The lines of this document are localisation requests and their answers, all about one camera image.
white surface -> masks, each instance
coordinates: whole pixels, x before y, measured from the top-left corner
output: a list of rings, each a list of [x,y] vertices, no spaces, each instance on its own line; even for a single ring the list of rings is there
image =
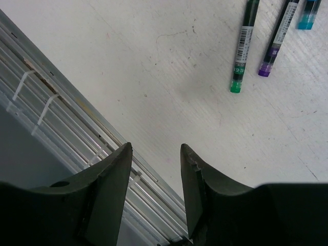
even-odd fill
[[[229,92],[246,1],[0,0],[0,8],[182,196],[188,143],[256,186],[328,181],[327,14],[257,76],[282,1],[262,0],[242,93]]]

barcode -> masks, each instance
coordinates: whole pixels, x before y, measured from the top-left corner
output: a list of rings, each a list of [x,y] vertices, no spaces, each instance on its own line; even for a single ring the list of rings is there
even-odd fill
[[[278,29],[276,38],[274,40],[274,43],[276,44],[282,44],[286,33],[288,31],[288,28],[292,22],[293,16],[295,14],[297,8],[297,3],[290,3],[286,9],[286,12],[284,14],[284,17],[281,21],[280,27]]]
[[[252,38],[253,27],[242,27],[240,31],[240,40],[237,50],[236,61],[244,63],[247,60],[250,42]]]

pen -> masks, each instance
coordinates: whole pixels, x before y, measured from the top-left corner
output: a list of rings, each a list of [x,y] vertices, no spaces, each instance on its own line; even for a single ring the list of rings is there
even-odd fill
[[[286,0],[258,75],[268,77],[295,14],[299,0]]]
[[[230,88],[232,93],[239,93],[241,89],[259,3],[260,0],[248,0],[246,4]]]
[[[298,29],[311,30],[317,16],[321,0],[307,0]]]

black plastic piece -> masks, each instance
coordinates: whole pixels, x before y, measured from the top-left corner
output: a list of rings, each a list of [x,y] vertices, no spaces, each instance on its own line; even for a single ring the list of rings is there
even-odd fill
[[[328,184],[230,179],[181,146],[189,238],[205,245],[328,245]]]
[[[126,143],[51,187],[23,190],[0,182],[2,244],[115,246],[131,163]]]

metal track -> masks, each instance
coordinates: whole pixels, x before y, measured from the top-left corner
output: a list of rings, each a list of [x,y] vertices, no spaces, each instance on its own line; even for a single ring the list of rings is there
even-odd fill
[[[0,104],[73,174],[126,143],[1,10]],[[183,200],[136,151],[122,219],[149,245],[188,236]]]

